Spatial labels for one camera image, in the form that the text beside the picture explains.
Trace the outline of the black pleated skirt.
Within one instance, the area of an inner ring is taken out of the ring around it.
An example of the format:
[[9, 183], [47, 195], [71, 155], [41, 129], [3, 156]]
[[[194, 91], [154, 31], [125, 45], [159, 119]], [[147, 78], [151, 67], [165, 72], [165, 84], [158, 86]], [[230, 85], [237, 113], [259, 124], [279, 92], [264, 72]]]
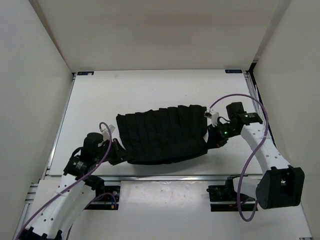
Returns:
[[118, 114], [122, 145], [132, 165], [163, 165], [207, 154], [207, 108], [178, 105], [146, 112]]

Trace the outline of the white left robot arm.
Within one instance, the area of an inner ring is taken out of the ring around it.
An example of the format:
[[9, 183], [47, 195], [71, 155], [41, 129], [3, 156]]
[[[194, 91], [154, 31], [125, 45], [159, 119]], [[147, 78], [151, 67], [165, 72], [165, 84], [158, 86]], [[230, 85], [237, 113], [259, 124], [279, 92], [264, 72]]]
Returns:
[[112, 209], [117, 209], [116, 195], [105, 190], [104, 180], [93, 171], [105, 161], [120, 163], [124, 149], [116, 138], [103, 134], [87, 134], [81, 147], [71, 154], [60, 183], [48, 200], [25, 223], [18, 240], [66, 240], [81, 212], [95, 201], [110, 197]]

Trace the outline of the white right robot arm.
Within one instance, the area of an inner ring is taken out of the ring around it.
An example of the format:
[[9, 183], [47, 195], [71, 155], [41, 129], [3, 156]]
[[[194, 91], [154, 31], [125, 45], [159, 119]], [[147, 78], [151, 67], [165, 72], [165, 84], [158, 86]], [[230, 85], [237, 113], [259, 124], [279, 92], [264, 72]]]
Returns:
[[277, 150], [265, 133], [262, 119], [256, 112], [246, 112], [241, 102], [226, 107], [228, 120], [220, 121], [218, 112], [207, 110], [208, 147], [221, 148], [229, 138], [241, 136], [254, 152], [262, 171], [261, 180], [245, 175], [229, 176], [224, 193], [230, 200], [247, 197], [256, 200], [264, 210], [295, 207], [301, 202], [305, 173], [300, 167], [293, 167]]

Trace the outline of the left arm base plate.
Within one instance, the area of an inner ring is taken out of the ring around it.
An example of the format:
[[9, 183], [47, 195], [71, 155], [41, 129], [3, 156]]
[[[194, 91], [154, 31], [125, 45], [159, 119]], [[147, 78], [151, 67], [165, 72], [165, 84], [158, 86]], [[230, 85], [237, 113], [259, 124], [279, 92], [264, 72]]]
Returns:
[[85, 208], [94, 211], [117, 211], [120, 205], [121, 183], [106, 181], [95, 192], [95, 198]]

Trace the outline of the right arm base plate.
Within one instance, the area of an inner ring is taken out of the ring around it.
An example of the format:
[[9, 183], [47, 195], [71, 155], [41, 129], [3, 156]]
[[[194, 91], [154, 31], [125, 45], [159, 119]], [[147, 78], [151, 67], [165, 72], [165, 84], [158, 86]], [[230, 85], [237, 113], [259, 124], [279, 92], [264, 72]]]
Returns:
[[[209, 185], [206, 191], [209, 194], [211, 212], [237, 212], [237, 193], [234, 190], [233, 179], [228, 176], [224, 185]], [[240, 207], [243, 212], [254, 210], [255, 199], [245, 194], [240, 194]]]

